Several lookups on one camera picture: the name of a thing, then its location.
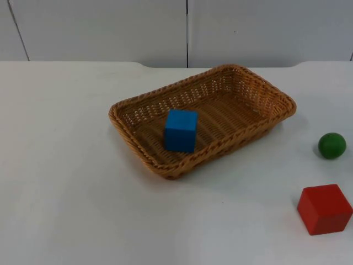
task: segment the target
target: red wooden block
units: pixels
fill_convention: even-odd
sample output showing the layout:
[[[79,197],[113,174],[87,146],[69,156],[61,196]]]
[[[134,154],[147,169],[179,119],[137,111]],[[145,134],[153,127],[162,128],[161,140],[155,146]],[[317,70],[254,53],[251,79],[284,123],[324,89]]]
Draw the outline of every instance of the red wooden block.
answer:
[[[304,188],[298,211],[310,235],[343,231],[353,214],[337,184]]]

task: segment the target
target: toy block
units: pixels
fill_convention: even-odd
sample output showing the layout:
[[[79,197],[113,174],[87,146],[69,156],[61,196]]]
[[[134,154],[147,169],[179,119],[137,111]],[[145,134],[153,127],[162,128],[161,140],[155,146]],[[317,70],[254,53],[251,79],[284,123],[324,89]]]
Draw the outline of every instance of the toy block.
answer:
[[[196,144],[197,112],[171,109],[164,131],[164,148],[193,153]]]
[[[297,209],[310,235],[343,231],[353,214],[337,184],[304,188]]]

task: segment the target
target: woven basket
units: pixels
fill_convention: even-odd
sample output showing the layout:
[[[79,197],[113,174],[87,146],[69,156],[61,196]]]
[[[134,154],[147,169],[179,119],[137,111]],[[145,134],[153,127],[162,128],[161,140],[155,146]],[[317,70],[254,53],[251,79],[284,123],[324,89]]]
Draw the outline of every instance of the woven basket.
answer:
[[[198,112],[194,153],[164,149],[169,109]],[[269,82],[244,67],[223,65],[118,102],[110,108],[109,118],[151,171],[177,179],[261,138],[295,111],[293,99]]]

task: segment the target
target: green wooden ball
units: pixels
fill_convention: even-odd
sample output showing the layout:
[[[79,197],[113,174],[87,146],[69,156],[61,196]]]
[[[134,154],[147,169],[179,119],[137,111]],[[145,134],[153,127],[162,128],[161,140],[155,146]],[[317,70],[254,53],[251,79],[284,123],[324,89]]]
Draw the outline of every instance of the green wooden ball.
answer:
[[[326,159],[335,159],[346,151],[347,144],[343,136],[335,132],[330,132],[322,136],[319,140],[319,151]]]

